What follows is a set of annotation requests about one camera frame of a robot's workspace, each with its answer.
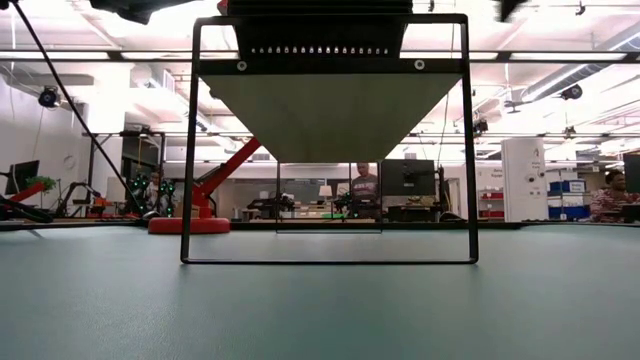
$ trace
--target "ceiling light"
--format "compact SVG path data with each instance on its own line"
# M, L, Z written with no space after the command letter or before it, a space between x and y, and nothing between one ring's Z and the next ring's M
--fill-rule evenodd
M103 51L57 51L47 52L51 60L109 60L109 55ZM0 51L0 58L16 58L28 60L44 60L39 51Z
M620 60L627 56L625 53L610 52L581 52L581 53L562 53L562 52L516 52L511 54L512 60L531 60L531 61L614 61Z
M618 166L624 166L624 161L619 161L617 163L609 164L609 165L605 166L605 168L611 169L611 168L618 167Z
M401 51L401 59L461 59L459 51Z
M472 51L469 53L471 60L494 60L498 57L497 52Z
M191 60L191 52L157 52L157 51L122 51L123 58L128 60ZM200 53L201 60L224 60L238 59L239 55L235 51L205 51Z

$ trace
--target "fluorescent light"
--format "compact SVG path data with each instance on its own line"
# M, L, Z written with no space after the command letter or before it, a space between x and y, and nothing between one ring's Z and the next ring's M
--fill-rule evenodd
M253 134L250 132L221 132L219 136L225 137L253 137Z
M154 51L123 51L122 57L129 60L191 60L191 52L154 52ZM223 60L239 59L240 56L235 51L216 51L200 53L201 60Z
M402 51L401 59L461 59L462 53L459 51Z
M618 166L624 166L624 161L619 161L617 163L609 164L609 165L605 166L605 168L611 169L611 168L618 167Z
M187 162L186 160L165 160L164 161L165 164L184 164L186 162ZM194 160L193 163L202 164L204 163L204 160Z
M109 60L109 55L103 51L89 51L89 52L71 52L71 51L56 51L48 52L49 58L52 60ZM42 53L39 51L0 51L0 58L20 58L30 60L44 60Z
M177 137L177 138L186 138L187 133L165 133L166 137ZM207 133L197 132L196 137L207 137Z
M549 52L526 52L511 54L512 60L543 60L543 61L613 61L620 60L627 56L624 53L608 52L583 52L583 53L549 53Z
M498 57L496 52L472 51L469 53L471 60L494 60Z

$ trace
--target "computer monitor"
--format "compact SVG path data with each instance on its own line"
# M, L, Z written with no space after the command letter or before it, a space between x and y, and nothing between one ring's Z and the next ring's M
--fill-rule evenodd
M39 160L11 165L9 172L5 174L7 176L5 195L14 195L27 189L29 187L27 181L32 177L38 176L39 167Z
M435 163L431 160L384 160L380 175L383 196L436 194Z
M640 155L624 155L622 159L627 192L640 193Z

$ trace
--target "pipe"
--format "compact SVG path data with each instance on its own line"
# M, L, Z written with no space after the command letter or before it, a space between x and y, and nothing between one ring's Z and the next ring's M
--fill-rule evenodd
M640 49L640 23L636 23L622 33L607 40L598 47L599 51L637 52ZM611 64L568 65L522 92L522 101L533 102L558 93L598 72Z
M91 30L91 32L93 32L94 34L98 35L98 37L100 39L102 39L102 41L106 42L107 44L109 44L109 46L115 48L115 49L122 49L122 46L120 46L119 44L117 44L109 35L107 35L104 31L102 31L98 26L96 26L93 21L91 19L89 19L87 17L87 15L84 13L83 9L78 5L77 1L71 1L69 3L71 5L71 8L73 8L73 10L78 13L78 15L80 15L80 17L82 18L83 22L87 25L87 27Z

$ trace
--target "green tabletop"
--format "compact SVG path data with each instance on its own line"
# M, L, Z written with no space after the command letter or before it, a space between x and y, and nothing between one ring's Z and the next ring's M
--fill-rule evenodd
M193 239L193 256L455 257L464 232ZM638 359L640 229L482 231L476 266L181 265L136 228L0 233L0 359Z

